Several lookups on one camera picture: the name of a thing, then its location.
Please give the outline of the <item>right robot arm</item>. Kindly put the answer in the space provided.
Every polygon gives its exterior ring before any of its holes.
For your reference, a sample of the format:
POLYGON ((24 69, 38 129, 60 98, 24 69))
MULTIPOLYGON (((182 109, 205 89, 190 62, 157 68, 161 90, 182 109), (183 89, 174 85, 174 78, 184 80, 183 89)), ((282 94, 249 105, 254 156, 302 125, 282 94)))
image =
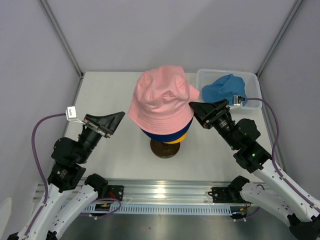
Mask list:
POLYGON ((320 236, 320 201, 298 185, 258 142, 261 133, 254 120, 232 119, 229 102, 190 102, 193 115, 204 129, 214 128, 235 151, 237 164, 262 180, 273 194, 243 176, 227 187, 233 202, 250 202, 269 212, 288 226, 298 240, 316 240, 320 236))

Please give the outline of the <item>light blue bucket hat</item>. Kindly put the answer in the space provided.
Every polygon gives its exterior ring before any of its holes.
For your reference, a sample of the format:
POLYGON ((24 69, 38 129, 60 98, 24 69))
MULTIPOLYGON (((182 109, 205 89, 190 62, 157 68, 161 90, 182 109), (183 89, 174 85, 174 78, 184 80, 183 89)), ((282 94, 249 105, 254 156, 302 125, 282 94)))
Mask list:
POLYGON ((227 100, 229 106, 234 105, 234 96, 246 98, 245 82, 242 77, 233 74, 224 75, 201 89, 205 103, 227 100))

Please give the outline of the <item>yellow bucket hat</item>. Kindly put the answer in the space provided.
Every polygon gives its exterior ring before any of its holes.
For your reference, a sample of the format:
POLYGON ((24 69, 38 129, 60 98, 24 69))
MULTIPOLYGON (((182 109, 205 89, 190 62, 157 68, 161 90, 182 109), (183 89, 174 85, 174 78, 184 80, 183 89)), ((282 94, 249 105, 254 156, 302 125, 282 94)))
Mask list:
POLYGON ((179 137, 178 139, 175 139, 173 141, 169 141, 169 142, 165 142, 166 144, 177 144, 182 142, 186 137, 188 136, 188 133, 184 133, 181 137, 179 137))

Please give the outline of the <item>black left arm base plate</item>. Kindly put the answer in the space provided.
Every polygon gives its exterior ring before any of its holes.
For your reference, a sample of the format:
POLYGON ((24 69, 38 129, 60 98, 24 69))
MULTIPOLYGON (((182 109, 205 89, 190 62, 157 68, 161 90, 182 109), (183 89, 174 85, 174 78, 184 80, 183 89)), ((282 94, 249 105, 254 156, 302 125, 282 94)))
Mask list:
POLYGON ((124 196, 123 185, 108 185, 104 193, 104 197, 117 199, 119 201, 123 200, 123 196, 124 196))

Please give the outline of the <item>dark blue bucket hat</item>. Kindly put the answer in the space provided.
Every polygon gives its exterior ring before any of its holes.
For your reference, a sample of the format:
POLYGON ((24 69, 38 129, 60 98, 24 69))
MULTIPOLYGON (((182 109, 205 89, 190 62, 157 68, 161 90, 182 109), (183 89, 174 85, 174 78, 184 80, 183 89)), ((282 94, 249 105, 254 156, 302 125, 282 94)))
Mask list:
POLYGON ((183 127, 181 130, 171 133, 171 134, 155 134, 155 133, 150 133, 142 129, 142 132, 147 135, 151 140, 158 141, 160 143, 166 143, 170 141, 174 141, 178 138, 180 138, 184 133, 187 133, 191 124, 193 122, 193 119, 191 119, 188 124, 183 127))

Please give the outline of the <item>aluminium mounting rail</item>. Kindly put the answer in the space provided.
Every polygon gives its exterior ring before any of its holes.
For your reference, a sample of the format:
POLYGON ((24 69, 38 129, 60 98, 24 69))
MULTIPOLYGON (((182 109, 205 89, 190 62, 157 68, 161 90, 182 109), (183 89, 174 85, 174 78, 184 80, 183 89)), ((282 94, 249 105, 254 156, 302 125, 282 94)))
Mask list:
POLYGON ((124 186, 123 204, 211 205, 212 187, 227 187, 228 181, 182 181, 109 179, 111 186, 124 186))

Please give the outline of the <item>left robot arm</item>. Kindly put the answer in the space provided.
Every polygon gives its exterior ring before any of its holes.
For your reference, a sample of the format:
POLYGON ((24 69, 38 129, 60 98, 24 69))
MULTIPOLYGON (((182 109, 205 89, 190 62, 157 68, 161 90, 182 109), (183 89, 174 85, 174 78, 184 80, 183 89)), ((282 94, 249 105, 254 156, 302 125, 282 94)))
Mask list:
POLYGON ((120 210, 122 197, 112 192, 108 181, 94 173, 89 175, 80 191, 69 203, 67 198, 78 186, 86 168, 82 167, 98 145, 101 138, 111 137, 125 112, 94 116, 86 114, 80 121, 82 131, 78 140, 68 137, 59 138, 54 146, 51 158, 54 160, 48 177, 40 177, 44 184, 44 193, 24 227, 8 236, 10 240, 59 240, 73 221, 91 203, 106 202, 108 206, 117 203, 116 209, 104 215, 88 214, 94 220, 102 219, 120 210))

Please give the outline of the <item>aluminium frame post right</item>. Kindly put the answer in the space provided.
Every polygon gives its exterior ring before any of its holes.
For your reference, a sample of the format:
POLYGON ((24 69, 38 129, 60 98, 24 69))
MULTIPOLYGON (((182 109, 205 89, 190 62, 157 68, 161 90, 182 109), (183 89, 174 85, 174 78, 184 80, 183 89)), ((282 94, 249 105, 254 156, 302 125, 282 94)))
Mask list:
POLYGON ((262 63, 260 64, 256 76, 259 79, 271 60, 273 59, 274 55, 276 54, 278 48, 280 47, 281 43, 285 39, 287 33, 289 32, 290 28, 292 27, 295 19, 298 17, 300 11, 302 10, 303 6, 305 5, 306 0, 295 0, 293 6, 290 8, 283 24, 281 25, 276 37, 274 38, 267 54, 265 55, 262 63))

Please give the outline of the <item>pink bucket hat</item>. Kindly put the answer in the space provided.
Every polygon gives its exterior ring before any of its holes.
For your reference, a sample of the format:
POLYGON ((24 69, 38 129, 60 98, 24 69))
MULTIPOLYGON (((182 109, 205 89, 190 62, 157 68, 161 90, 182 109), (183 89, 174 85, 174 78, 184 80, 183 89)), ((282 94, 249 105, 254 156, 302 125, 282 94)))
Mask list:
POLYGON ((196 102, 199 95, 181 66, 160 66, 145 71, 137 80, 128 116, 145 132, 175 134, 193 119, 189 103, 196 102))

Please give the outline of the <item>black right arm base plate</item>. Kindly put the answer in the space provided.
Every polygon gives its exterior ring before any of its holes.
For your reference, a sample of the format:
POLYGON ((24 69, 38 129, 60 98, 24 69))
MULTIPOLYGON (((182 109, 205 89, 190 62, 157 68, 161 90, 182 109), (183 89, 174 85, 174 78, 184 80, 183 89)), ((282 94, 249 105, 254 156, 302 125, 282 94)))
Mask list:
POLYGON ((214 203, 218 204, 244 204, 246 201, 242 199, 240 192, 230 187, 212 187, 207 193, 214 203))

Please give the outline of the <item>white plastic basket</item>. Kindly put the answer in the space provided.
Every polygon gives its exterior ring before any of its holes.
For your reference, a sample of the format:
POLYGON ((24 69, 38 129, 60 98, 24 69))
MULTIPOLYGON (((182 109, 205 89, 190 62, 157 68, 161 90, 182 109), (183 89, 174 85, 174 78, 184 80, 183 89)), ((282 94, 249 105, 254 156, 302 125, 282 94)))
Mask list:
MULTIPOLYGON (((206 85, 212 84, 218 78, 233 74, 237 77, 241 77, 245 82, 245 93, 247 98, 261 98, 261 89, 258 78, 255 74, 250 72, 231 71, 231 70, 216 70, 216 69, 199 69, 196 74, 195 87, 199 90, 199 101, 204 102, 202 98, 202 88, 206 85)), ((259 110, 262 107, 262 103, 258 100, 249 100, 243 102, 241 110, 259 110)))

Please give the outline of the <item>brown round hat stand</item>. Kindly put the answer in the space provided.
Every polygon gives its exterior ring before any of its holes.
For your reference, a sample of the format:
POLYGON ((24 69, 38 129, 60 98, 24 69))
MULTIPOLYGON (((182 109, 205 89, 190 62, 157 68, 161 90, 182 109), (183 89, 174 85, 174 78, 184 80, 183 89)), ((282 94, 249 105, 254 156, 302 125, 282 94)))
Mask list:
POLYGON ((161 159, 174 157, 180 150, 181 143, 164 143, 156 140, 150 140, 150 149, 153 154, 161 159))

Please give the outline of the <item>aluminium frame post left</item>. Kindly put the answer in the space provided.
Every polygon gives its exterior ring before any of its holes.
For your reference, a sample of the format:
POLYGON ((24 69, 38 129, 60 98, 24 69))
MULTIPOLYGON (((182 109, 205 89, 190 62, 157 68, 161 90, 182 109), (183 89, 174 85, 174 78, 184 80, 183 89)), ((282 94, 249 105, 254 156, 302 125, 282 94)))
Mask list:
POLYGON ((65 34, 63 33, 63 30, 47 0, 38 0, 37 1, 42 8, 42 11, 47 18, 54 34, 56 35, 63 51, 65 52, 68 60, 70 61, 73 69, 75 70, 76 74, 78 75, 79 78, 82 78, 84 73, 80 68, 80 65, 68 43, 67 38, 65 37, 65 34))

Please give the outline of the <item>aluminium frame post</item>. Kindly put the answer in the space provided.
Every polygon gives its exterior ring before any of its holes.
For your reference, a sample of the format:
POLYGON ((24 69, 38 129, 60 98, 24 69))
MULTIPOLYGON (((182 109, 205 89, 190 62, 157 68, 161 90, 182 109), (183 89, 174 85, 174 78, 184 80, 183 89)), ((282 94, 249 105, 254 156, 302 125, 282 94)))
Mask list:
POLYGON ((84 73, 80 68, 80 65, 68 43, 67 38, 65 37, 65 34, 63 33, 63 30, 47 0, 38 0, 37 1, 42 8, 42 11, 47 18, 54 34, 56 35, 63 51, 65 52, 68 60, 70 61, 73 69, 75 70, 76 74, 78 75, 79 78, 82 78, 84 73))
POLYGON ((267 54, 265 55, 262 63, 260 64, 256 76, 259 79, 271 60, 273 59, 274 55, 276 54, 278 48, 280 47, 281 43, 285 39, 287 33, 289 32, 290 28, 292 27, 295 19, 298 17, 300 11, 302 10, 303 6, 305 5, 306 0, 295 0, 293 6, 290 8, 283 24, 281 25, 276 37, 274 38, 267 54))

